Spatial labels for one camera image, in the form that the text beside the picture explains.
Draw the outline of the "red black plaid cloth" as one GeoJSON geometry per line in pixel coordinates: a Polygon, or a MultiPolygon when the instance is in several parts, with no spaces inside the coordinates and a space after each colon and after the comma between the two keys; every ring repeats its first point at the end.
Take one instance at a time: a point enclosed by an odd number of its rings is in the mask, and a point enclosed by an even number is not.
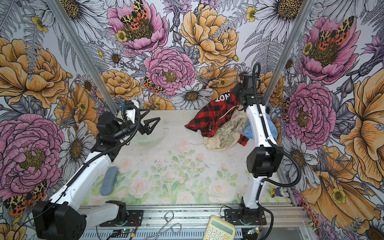
{"type": "Polygon", "coordinates": [[[225,100],[212,101],[204,106],[185,127],[199,132],[204,142],[204,137],[213,137],[217,129],[232,117],[235,110],[244,112],[236,97],[229,93],[225,100]]]}

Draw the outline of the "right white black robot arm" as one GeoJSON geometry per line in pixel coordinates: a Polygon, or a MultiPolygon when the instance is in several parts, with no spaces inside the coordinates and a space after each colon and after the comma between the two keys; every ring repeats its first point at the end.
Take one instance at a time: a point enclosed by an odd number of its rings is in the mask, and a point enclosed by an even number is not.
{"type": "Polygon", "coordinates": [[[244,107],[255,141],[255,148],[246,161],[247,170],[252,177],[239,204],[240,219],[248,223],[264,218],[264,212],[259,206],[260,196],[267,180],[278,170],[283,154],[276,150],[277,143],[268,125],[263,97],[257,93],[252,78],[245,75],[234,91],[244,107]]]}

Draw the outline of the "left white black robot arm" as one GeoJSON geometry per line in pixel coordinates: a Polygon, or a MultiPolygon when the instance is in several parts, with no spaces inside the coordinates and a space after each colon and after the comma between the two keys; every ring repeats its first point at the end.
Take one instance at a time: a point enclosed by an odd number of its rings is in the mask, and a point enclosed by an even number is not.
{"type": "Polygon", "coordinates": [[[150,111],[126,101],[122,118],[103,113],[97,124],[97,142],[83,165],[48,200],[33,207],[33,220],[42,240],[78,240],[84,232],[103,223],[125,224],[129,219],[126,204],[108,201],[81,212],[81,202],[98,177],[137,133],[150,135],[160,118],[142,120],[150,111]]]}

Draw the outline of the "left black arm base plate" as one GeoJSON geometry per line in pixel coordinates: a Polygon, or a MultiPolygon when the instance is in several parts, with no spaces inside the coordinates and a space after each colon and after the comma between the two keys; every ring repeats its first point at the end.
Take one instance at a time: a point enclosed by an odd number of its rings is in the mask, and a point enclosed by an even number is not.
{"type": "Polygon", "coordinates": [[[100,224],[101,227],[140,227],[143,220],[143,210],[127,210],[127,212],[115,220],[100,224]]]}

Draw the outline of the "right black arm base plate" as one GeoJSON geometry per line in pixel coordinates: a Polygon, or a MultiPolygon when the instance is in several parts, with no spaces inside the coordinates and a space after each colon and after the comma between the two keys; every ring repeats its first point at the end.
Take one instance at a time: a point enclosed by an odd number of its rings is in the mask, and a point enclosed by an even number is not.
{"type": "Polygon", "coordinates": [[[264,226],[267,224],[265,213],[260,208],[250,210],[226,209],[224,216],[225,221],[235,226],[264,226]]]}

